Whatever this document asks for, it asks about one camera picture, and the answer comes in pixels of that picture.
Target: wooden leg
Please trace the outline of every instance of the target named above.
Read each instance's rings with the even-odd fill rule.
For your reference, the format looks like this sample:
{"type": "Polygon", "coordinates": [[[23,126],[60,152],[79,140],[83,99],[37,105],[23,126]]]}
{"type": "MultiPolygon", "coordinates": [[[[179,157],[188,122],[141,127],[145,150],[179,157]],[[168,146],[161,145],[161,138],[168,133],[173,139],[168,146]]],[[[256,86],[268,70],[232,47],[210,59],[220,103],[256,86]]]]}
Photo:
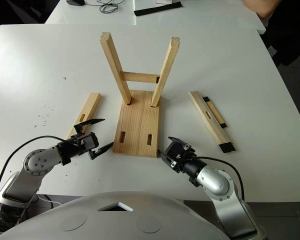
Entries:
{"type": "Polygon", "coordinates": [[[114,41],[112,40],[110,32],[103,32],[100,37],[100,43],[102,46],[102,49],[104,51],[104,54],[106,56],[106,59],[109,62],[111,71],[113,73],[114,79],[116,81],[116,84],[118,85],[118,88],[120,90],[120,93],[122,95],[123,101],[125,104],[130,104],[131,102],[131,94],[128,88],[128,84],[124,79],[122,78],[121,72],[122,72],[122,66],[115,48],[114,41]]]}
{"type": "Polygon", "coordinates": [[[169,43],[168,51],[166,53],[163,66],[160,73],[159,82],[155,86],[155,90],[151,100],[151,106],[156,107],[158,105],[161,93],[164,89],[166,84],[167,78],[169,76],[172,64],[177,56],[178,50],[180,45],[180,38],[179,37],[172,37],[169,43]]]}
{"type": "MultiPolygon", "coordinates": [[[[100,102],[100,99],[101,99],[100,93],[96,93],[96,92],[90,93],[74,125],[90,120],[100,102]]],[[[83,133],[86,131],[86,128],[87,126],[83,126],[83,130],[82,130],[83,133]]],[[[76,130],[74,127],[72,127],[71,132],[67,137],[67,139],[69,139],[71,136],[75,134],[76,134],[76,130]]]]}

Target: black strap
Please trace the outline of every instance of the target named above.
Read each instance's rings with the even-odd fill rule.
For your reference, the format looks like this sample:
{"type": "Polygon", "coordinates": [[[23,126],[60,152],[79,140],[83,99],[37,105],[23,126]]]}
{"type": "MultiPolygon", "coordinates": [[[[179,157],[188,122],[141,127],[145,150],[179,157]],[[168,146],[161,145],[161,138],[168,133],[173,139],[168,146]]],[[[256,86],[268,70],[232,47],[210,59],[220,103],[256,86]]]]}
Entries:
{"type": "Polygon", "coordinates": [[[175,2],[172,4],[163,5],[163,6],[157,6],[157,7],[136,10],[136,11],[134,11],[134,14],[136,16],[142,16],[142,15],[146,15],[146,14],[153,14],[156,12],[169,10],[169,9],[176,9],[176,8],[180,8],[180,7],[183,7],[183,6],[181,5],[181,2],[178,1],[178,2],[175,2]]]}

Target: white table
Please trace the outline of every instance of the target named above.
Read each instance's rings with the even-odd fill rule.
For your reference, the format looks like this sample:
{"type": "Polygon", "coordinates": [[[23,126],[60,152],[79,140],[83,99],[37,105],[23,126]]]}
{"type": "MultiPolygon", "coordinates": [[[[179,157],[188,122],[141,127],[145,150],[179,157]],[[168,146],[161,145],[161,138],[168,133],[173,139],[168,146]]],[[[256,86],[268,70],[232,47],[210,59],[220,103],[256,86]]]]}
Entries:
{"type": "MultiPolygon", "coordinates": [[[[9,154],[41,135],[65,137],[90,92],[103,98],[91,127],[100,145],[114,139],[122,97],[99,43],[111,32],[124,71],[159,73],[170,37],[180,49],[162,94],[160,149],[168,136],[191,144],[199,156],[225,160],[241,173],[249,202],[300,201],[300,115],[266,48],[253,29],[101,26],[79,24],[0,27],[0,171],[9,154]],[[188,97],[211,98],[237,151],[222,153],[188,97]]],[[[130,89],[154,90],[150,83],[130,89]]],[[[3,182],[31,150],[57,141],[38,140],[12,159],[3,182]]],[[[224,165],[236,180],[235,173],[224,165]]],[[[108,151],[58,165],[42,194],[84,196],[108,191],[146,191],[183,200],[208,200],[185,174],[159,158],[108,151]]]]}
{"type": "MultiPolygon", "coordinates": [[[[181,0],[184,7],[135,16],[134,10],[161,6],[156,0],[125,0],[119,11],[102,14],[97,6],[72,6],[60,0],[46,24],[120,24],[266,29],[257,14],[241,0],[181,0]]],[[[96,4],[94,0],[86,3],[96,4]]]]}

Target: computer mouse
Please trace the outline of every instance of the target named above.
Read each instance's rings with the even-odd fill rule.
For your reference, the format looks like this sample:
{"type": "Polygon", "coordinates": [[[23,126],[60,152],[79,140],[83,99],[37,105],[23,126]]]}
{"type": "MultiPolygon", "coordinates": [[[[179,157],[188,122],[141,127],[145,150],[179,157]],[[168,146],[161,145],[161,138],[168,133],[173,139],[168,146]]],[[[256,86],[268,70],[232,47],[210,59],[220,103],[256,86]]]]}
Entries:
{"type": "Polygon", "coordinates": [[[83,6],[85,5],[85,0],[66,0],[66,2],[73,6],[83,6]]]}

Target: wooden stick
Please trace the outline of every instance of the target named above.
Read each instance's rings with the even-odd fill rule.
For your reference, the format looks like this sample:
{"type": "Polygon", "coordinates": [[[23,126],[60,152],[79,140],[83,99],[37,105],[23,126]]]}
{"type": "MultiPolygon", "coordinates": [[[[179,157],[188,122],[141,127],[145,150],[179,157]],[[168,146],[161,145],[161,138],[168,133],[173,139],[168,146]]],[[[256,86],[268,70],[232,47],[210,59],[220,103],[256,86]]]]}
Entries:
{"type": "Polygon", "coordinates": [[[212,111],[207,106],[206,102],[203,100],[201,94],[198,91],[189,92],[189,96],[201,115],[203,122],[210,131],[216,143],[220,146],[224,153],[235,151],[229,137],[226,132],[219,125],[212,111]]]}
{"type": "Polygon", "coordinates": [[[165,55],[165,59],[160,73],[159,82],[155,86],[155,90],[152,96],[152,101],[151,101],[152,107],[156,107],[158,105],[160,96],[162,94],[167,78],[169,76],[172,64],[174,63],[174,60],[177,56],[179,46],[180,46],[180,38],[172,37],[169,43],[168,50],[165,55]]]}
{"type": "Polygon", "coordinates": [[[205,103],[207,104],[207,106],[209,107],[209,109],[211,110],[213,115],[215,116],[215,119],[218,121],[220,126],[223,129],[226,128],[227,124],[226,124],[225,120],[222,118],[222,116],[220,115],[220,113],[216,109],[215,105],[212,103],[212,101],[207,96],[203,97],[203,100],[205,101],[205,103]]]}
{"type": "Polygon", "coordinates": [[[128,71],[122,71],[121,75],[124,81],[152,83],[152,84],[156,84],[157,79],[160,77],[160,75],[158,74],[136,73],[136,72],[128,72],[128,71]]]}
{"type": "Polygon", "coordinates": [[[108,60],[108,63],[110,65],[111,71],[113,73],[114,79],[116,81],[116,84],[118,85],[118,88],[120,90],[120,93],[122,95],[123,101],[125,104],[130,104],[131,102],[131,94],[128,88],[128,84],[126,81],[124,81],[121,72],[122,67],[121,63],[116,51],[116,47],[114,44],[114,41],[112,40],[110,32],[103,32],[100,37],[100,43],[102,46],[102,49],[104,51],[104,54],[106,56],[106,59],[108,60]]]}
{"type": "MultiPolygon", "coordinates": [[[[75,121],[74,125],[77,125],[84,121],[90,120],[92,118],[92,116],[94,115],[94,112],[100,102],[100,99],[101,99],[100,93],[96,93],[96,92],[90,93],[90,95],[87,98],[87,100],[85,101],[85,104],[84,104],[77,120],[75,121]]],[[[87,126],[83,126],[82,132],[85,133],[86,129],[87,129],[87,126]]],[[[72,127],[72,130],[71,130],[70,134],[68,135],[67,139],[69,139],[71,136],[73,136],[75,134],[76,134],[76,130],[74,127],[72,127]]]]}

